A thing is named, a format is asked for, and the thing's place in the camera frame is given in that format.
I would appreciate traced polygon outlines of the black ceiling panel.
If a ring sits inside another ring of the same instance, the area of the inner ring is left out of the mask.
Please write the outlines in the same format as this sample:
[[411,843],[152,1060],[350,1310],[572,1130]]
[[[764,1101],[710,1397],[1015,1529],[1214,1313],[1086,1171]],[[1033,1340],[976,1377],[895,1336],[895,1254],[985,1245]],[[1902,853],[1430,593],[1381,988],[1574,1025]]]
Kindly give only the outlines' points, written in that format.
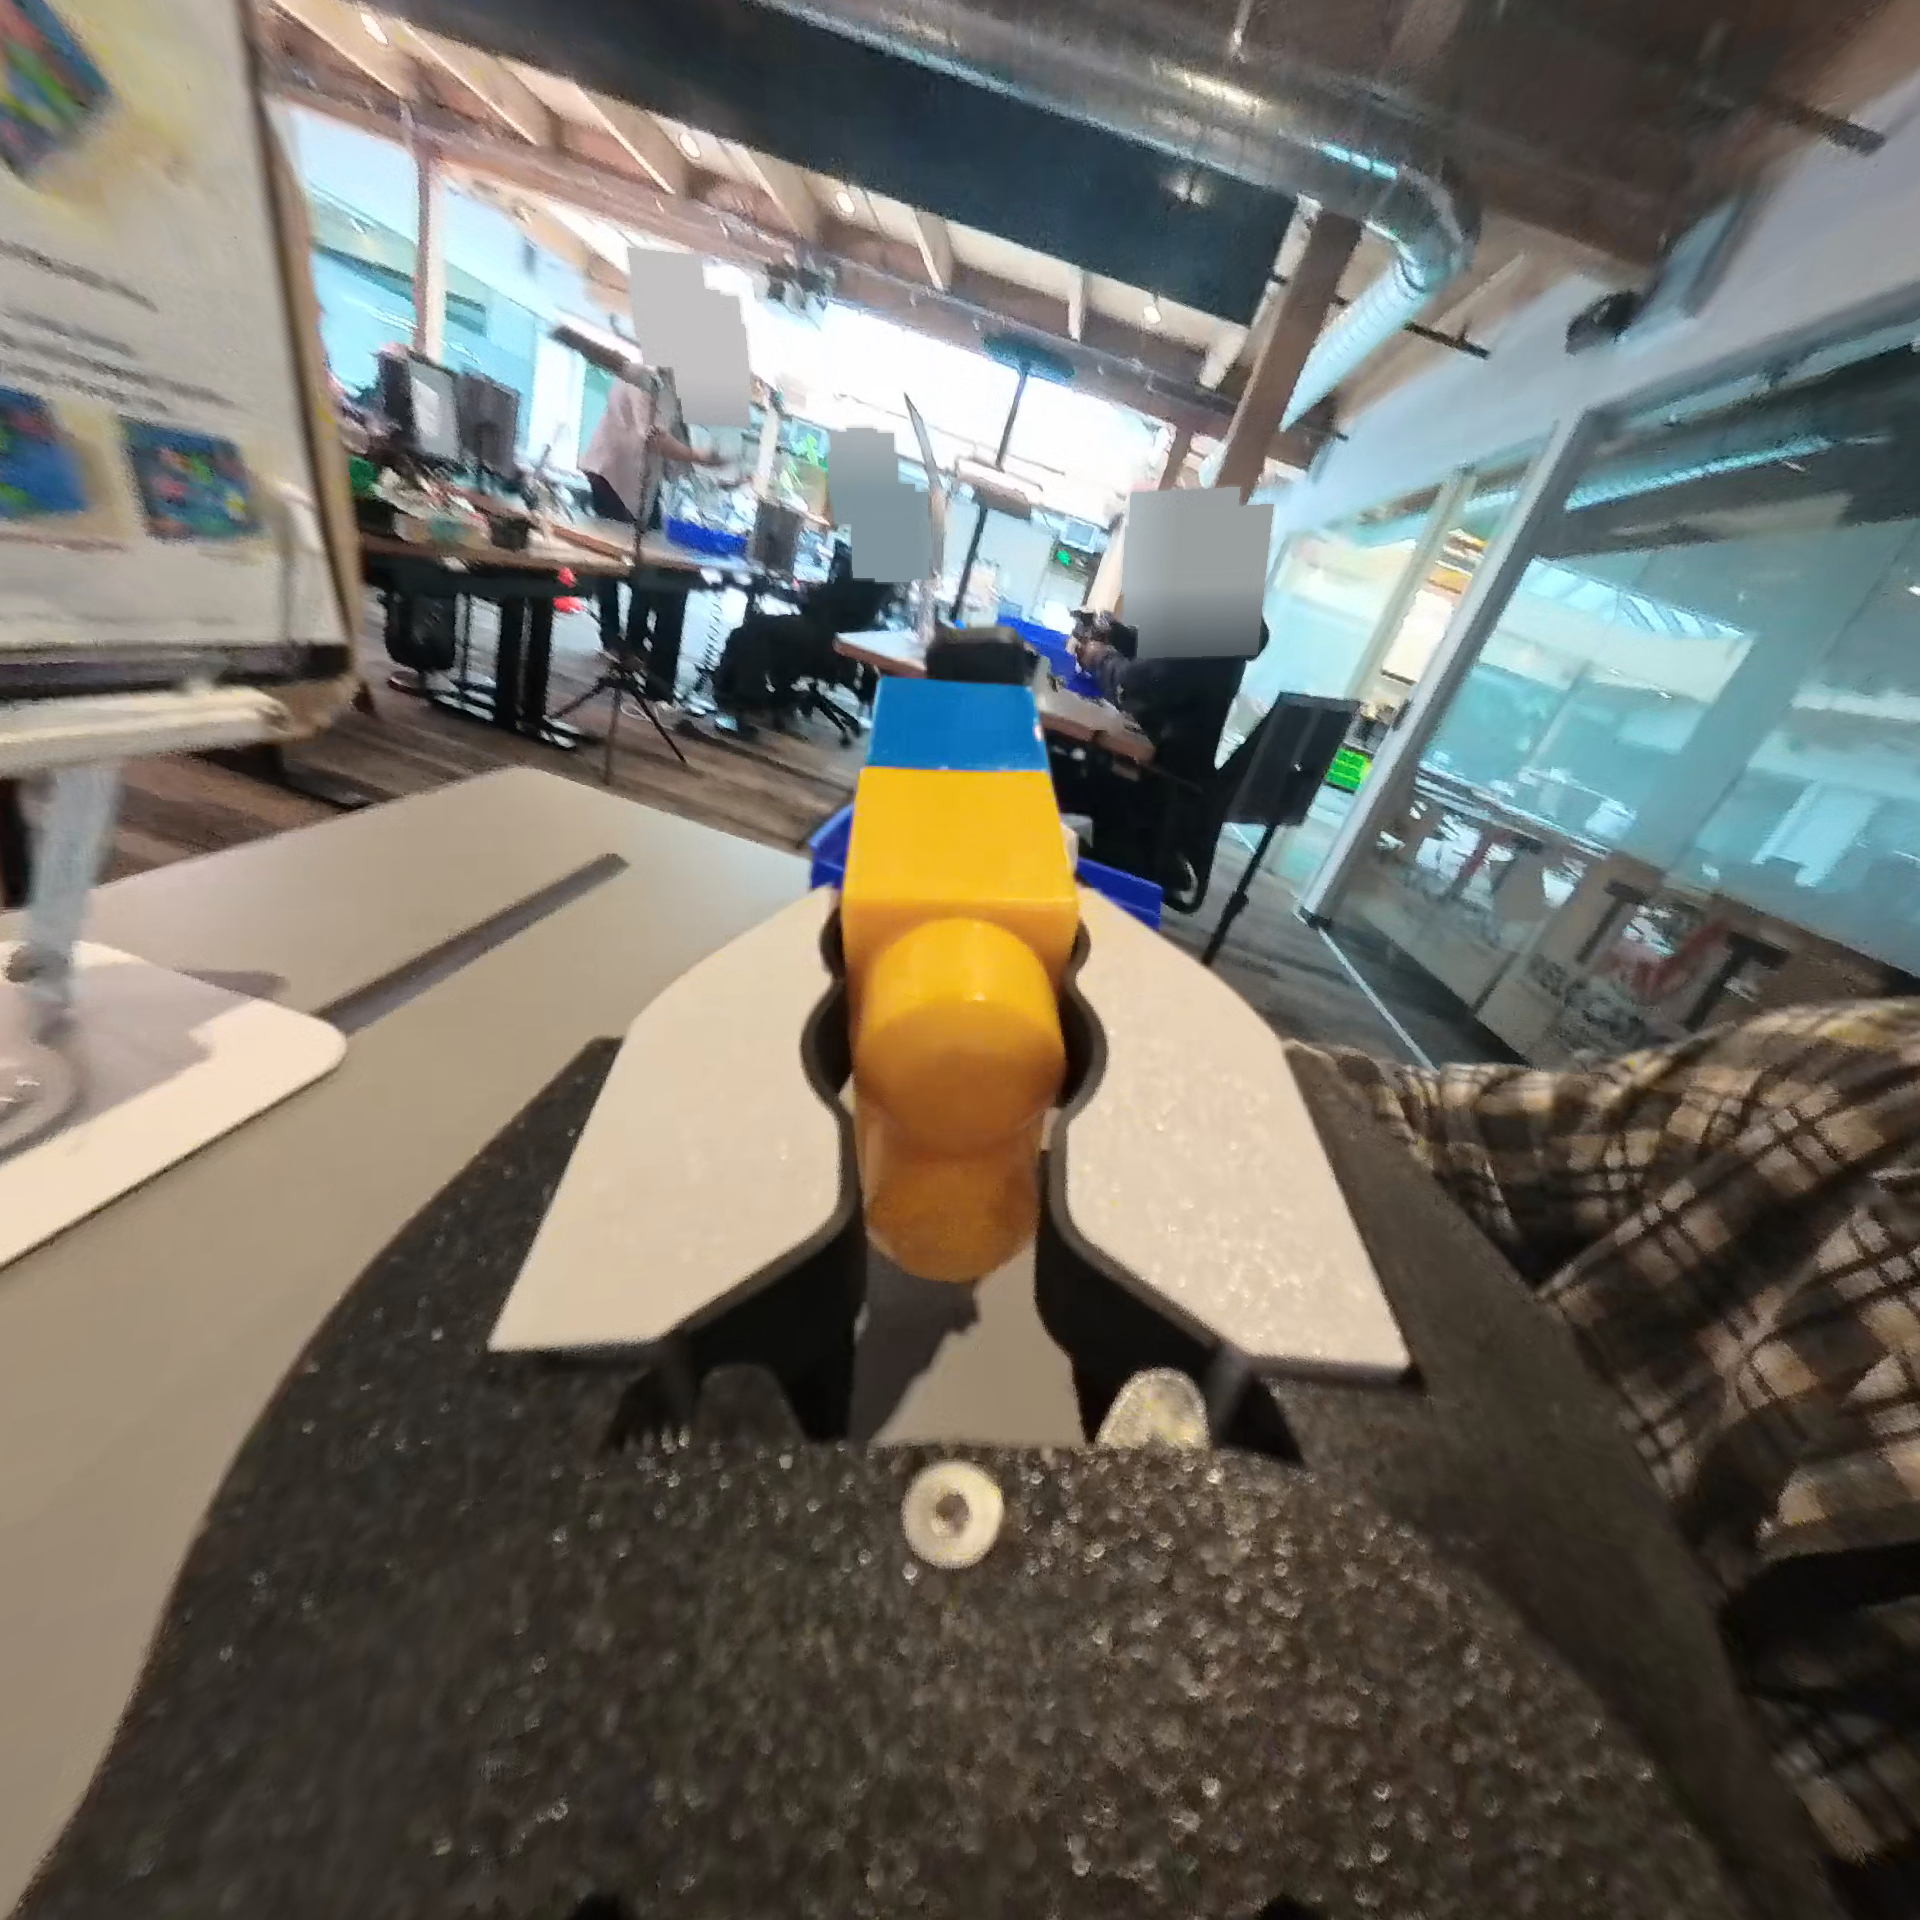
[[739,2],[398,2],[529,63],[953,226],[1249,324],[1297,202]]

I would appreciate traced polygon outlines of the yellow two-stud block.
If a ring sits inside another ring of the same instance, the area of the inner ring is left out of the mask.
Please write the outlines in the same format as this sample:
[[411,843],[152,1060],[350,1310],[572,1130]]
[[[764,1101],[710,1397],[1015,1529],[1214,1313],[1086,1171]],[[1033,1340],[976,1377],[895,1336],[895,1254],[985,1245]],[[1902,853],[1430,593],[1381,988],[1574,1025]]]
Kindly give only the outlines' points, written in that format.
[[852,1121],[876,1250],[970,1286],[1037,1230],[1080,893],[1043,772],[865,767],[837,889]]

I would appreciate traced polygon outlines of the black tripod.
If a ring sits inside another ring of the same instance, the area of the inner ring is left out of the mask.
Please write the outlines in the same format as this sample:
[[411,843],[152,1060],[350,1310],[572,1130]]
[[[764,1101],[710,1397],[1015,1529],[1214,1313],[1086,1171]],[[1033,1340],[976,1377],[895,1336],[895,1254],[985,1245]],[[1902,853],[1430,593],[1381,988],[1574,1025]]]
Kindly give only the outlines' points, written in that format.
[[[612,384],[614,384],[615,380],[619,380],[619,377],[633,377],[637,372],[643,372],[643,370],[648,370],[648,365],[640,365],[640,368],[636,368],[636,370],[631,370],[631,372],[627,372],[627,374],[612,376],[608,385],[612,385]],[[600,411],[595,423],[591,426],[591,431],[590,431],[590,435],[588,435],[588,442],[586,442],[584,449],[582,449],[579,456],[577,456],[577,472],[579,472],[579,476],[582,476],[584,481],[586,481],[588,508],[590,508],[591,518],[595,518],[595,516],[594,516],[594,508],[591,508],[591,504],[590,504],[588,480],[586,480],[586,476],[584,476],[584,472],[582,472],[582,456],[584,456],[586,449],[588,449],[588,443],[590,443],[590,440],[591,440],[591,435],[594,435],[594,431],[595,431],[595,427],[598,427],[598,423],[600,423],[601,413],[603,413],[603,411]],[[636,534],[633,534],[627,526],[622,526],[622,524],[615,524],[615,521],[606,521],[606,524],[610,524],[610,526],[619,526],[619,528],[627,529],[627,534],[631,536],[631,557],[630,557],[631,563],[636,563],[636,561],[642,557],[642,546],[643,546],[643,539],[648,537],[648,534],[660,529],[660,518],[657,518],[657,526],[656,526],[654,529],[648,529],[648,531],[637,539]],[[600,583],[600,579],[603,579],[603,577],[615,579],[612,574],[598,574],[598,576],[591,577],[591,589],[595,589],[598,583]],[[643,587],[643,585],[633,585],[630,574],[625,574],[624,579],[618,581],[618,583],[619,583],[619,587]],[[656,732],[662,732],[663,727],[662,727],[662,724],[660,724],[660,715],[657,715],[657,709],[656,709],[656,699],[649,698],[648,686],[646,686],[646,682],[643,682],[643,661],[646,661],[646,656],[643,656],[642,651],[640,651],[640,654],[633,654],[633,651],[630,651],[630,650],[618,650],[615,654],[608,656],[608,654],[601,651],[601,648],[598,648],[598,650],[600,650],[600,656],[601,656],[601,664],[603,664],[603,666],[601,666],[600,680],[595,680],[595,682],[588,688],[588,692],[590,692],[590,694],[598,694],[598,692],[606,692],[606,694],[608,694],[608,724],[606,724],[603,772],[610,772],[610,769],[612,769],[612,745],[614,745],[615,732],[618,732],[618,724],[619,724],[622,717],[625,717],[625,715],[643,715],[643,717],[654,726]]]

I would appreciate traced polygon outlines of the long wooden desk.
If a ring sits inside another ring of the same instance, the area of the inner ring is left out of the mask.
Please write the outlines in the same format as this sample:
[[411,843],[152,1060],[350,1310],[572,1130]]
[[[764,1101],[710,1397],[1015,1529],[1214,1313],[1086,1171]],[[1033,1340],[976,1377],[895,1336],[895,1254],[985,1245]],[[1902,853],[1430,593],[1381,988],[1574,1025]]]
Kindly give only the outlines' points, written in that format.
[[[610,694],[590,692],[601,676],[563,704],[550,704],[563,600],[586,595],[600,574],[618,581],[630,574],[633,585],[681,592],[683,600],[695,592],[736,589],[753,602],[771,583],[764,570],[741,557],[685,547],[660,534],[643,537],[637,561],[631,561],[631,539],[606,539],[584,529],[528,536],[521,546],[361,531],[357,554],[363,583],[389,607],[451,607],[450,664],[411,666],[415,692],[428,707],[560,754],[608,752],[610,724]],[[674,698],[654,701],[663,727],[654,732],[669,756],[681,757],[662,714],[672,704]]]

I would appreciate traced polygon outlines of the printed cardboard box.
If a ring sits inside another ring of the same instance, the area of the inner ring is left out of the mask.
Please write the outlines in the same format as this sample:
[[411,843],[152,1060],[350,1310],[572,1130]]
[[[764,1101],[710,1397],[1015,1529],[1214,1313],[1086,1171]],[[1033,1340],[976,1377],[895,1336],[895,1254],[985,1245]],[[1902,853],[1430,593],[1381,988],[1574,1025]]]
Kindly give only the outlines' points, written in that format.
[[1797,943],[1723,893],[1608,856],[1502,965],[1473,1018],[1536,1066],[1672,1044],[1753,1012]]

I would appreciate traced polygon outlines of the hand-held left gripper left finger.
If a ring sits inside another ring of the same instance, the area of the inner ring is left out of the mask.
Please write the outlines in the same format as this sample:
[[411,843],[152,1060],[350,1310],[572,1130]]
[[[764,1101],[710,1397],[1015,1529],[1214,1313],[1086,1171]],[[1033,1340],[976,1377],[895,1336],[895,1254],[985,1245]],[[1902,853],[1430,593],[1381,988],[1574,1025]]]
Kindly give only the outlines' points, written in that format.
[[855,1224],[852,1124],[817,1044],[841,984],[814,887],[625,1028],[490,1331],[499,1355],[651,1354]]

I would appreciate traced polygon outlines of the blue mega block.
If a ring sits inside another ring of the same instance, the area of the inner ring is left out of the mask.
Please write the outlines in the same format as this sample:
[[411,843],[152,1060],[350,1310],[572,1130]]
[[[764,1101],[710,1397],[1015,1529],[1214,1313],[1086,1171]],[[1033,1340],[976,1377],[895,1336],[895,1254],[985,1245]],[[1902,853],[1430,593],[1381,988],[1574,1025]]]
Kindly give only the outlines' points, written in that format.
[[885,677],[876,688],[868,767],[1046,773],[1037,699],[1026,684]]

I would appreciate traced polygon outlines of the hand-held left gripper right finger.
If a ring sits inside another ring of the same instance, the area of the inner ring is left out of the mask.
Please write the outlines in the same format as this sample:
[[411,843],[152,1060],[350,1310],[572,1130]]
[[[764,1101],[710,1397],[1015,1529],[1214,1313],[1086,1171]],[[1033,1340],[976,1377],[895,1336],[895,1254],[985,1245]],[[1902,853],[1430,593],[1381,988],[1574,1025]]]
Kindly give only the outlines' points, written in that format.
[[1088,1063],[1050,1136],[1066,1250],[1266,1379],[1404,1379],[1410,1349],[1283,1040],[1097,891],[1066,977]]

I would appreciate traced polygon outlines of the pair of desk monitors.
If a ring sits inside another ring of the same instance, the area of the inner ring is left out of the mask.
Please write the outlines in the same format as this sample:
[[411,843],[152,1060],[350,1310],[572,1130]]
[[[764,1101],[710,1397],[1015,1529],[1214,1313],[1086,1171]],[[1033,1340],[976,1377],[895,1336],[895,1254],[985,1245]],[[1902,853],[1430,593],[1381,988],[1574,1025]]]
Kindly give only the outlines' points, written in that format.
[[375,355],[373,401],[385,442],[430,467],[518,473],[519,396],[481,372],[460,372],[410,347]]

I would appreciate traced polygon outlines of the wooden instruction sheet board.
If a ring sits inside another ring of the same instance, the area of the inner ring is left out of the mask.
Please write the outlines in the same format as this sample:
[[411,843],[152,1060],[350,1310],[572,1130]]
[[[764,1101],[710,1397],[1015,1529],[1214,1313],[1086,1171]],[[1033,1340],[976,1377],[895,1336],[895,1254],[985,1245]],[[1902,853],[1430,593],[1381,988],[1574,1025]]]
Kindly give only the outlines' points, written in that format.
[[10,695],[353,676],[304,200],[245,4],[1,5]]

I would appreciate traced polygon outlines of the person's right forearm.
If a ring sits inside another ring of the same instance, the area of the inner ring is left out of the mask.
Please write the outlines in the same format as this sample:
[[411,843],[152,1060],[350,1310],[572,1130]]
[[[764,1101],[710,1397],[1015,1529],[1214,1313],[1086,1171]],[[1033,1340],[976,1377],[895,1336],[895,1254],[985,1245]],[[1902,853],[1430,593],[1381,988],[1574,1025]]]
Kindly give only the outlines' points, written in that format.
[[1854,1916],[1917,1908],[1917,1006],[1330,1070],[1574,1333]]

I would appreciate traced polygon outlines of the black floor sign display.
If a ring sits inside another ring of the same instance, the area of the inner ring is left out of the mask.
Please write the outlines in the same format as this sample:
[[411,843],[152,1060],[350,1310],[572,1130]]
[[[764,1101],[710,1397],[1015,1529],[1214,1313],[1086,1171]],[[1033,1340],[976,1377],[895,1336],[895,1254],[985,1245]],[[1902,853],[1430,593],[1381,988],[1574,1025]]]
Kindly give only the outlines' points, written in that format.
[[1232,826],[1260,836],[1202,947],[1204,968],[1217,961],[1280,832],[1306,820],[1358,714],[1356,699],[1283,692],[1214,769],[1204,820],[1215,836]]

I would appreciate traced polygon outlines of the blue plastic bin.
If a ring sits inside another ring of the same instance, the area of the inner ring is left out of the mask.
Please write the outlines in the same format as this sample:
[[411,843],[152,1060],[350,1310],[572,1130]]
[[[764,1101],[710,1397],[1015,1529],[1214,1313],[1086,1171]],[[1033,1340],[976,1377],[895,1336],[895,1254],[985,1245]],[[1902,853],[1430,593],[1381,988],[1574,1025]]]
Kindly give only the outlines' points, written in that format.
[[[852,812],[852,804],[839,806],[806,836],[804,850],[811,889],[835,891],[844,883],[852,846]],[[1147,930],[1159,930],[1163,891],[1154,880],[1103,865],[1092,859],[1071,833],[1068,833],[1068,840],[1073,853],[1073,876],[1081,887],[1110,900]]]

